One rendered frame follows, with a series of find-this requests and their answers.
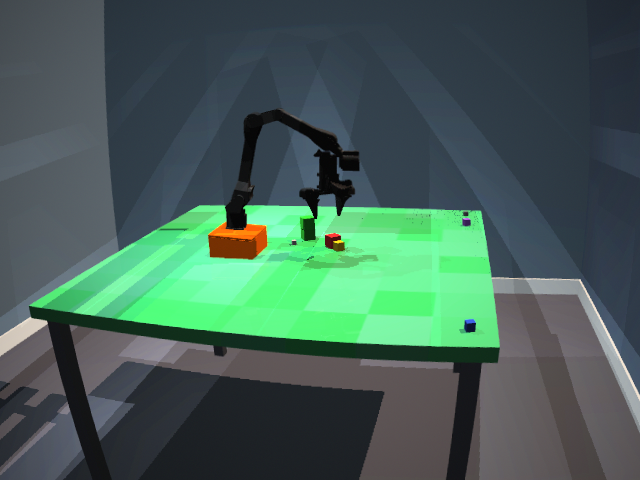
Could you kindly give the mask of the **small blue cube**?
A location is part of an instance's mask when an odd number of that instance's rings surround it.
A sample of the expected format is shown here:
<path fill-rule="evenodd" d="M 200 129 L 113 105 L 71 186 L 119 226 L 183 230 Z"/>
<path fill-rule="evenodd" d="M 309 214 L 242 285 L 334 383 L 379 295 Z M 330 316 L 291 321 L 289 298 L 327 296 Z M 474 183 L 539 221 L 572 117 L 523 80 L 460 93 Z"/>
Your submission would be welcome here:
<path fill-rule="evenodd" d="M 467 319 L 464 322 L 465 332 L 473 332 L 476 331 L 476 322 L 474 319 Z"/>

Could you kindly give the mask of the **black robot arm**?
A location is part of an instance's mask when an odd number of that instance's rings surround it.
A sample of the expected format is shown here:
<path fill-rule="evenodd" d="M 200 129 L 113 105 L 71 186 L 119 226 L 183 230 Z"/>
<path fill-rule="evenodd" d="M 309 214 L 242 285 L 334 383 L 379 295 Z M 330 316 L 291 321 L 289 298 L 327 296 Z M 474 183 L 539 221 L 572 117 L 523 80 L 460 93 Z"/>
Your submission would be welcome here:
<path fill-rule="evenodd" d="M 231 201 L 226 205 L 225 229 L 244 230 L 247 226 L 247 213 L 243 208 L 253 198 L 255 185 L 251 185 L 250 176 L 253 158 L 258 136 L 262 126 L 274 121 L 293 128 L 300 134 L 310 138 L 319 148 L 314 157 L 319 157 L 319 171 L 337 171 L 337 157 L 339 157 L 339 168 L 343 171 L 359 171 L 359 151 L 343 151 L 338 143 L 335 133 L 316 128 L 309 123 L 299 119 L 282 108 L 259 113 L 252 112 L 244 118 L 244 145 L 242 151 L 239 179 L 234 189 Z M 334 154 L 330 154 L 330 151 Z M 325 184 L 325 192 L 332 192 L 337 197 L 347 196 L 352 190 L 352 181 L 328 178 Z"/>

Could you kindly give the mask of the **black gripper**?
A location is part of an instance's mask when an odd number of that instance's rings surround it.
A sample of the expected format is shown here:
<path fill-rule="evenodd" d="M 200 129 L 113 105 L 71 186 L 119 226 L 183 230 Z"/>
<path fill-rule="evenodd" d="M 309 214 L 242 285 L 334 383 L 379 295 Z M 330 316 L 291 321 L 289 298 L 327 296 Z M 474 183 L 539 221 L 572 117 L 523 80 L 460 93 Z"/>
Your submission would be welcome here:
<path fill-rule="evenodd" d="M 337 174 L 337 171 L 333 171 L 333 172 L 319 171 L 319 173 L 317 173 L 317 177 L 319 177 L 319 185 L 317 185 L 317 188 L 319 189 L 308 187 L 308 188 L 301 188 L 301 190 L 299 191 L 299 197 L 303 197 L 303 199 L 306 200 L 315 219 L 317 219 L 318 217 L 318 202 L 320 200 L 317 198 L 319 197 L 319 195 L 333 194 L 332 192 L 330 192 L 330 189 L 329 189 L 329 192 L 324 192 L 324 191 L 325 191 L 326 180 L 330 177 L 331 179 L 335 179 L 335 176 L 339 176 L 339 174 Z M 355 194 L 354 186 L 352 186 L 352 190 L 348 192 L 347 196 L 342 196 L 342 197 L 335 196 L 337 216 L 341 215 L 341 212 L 343 210 L 346 200 L 352 197 L 352 194 Z"/>

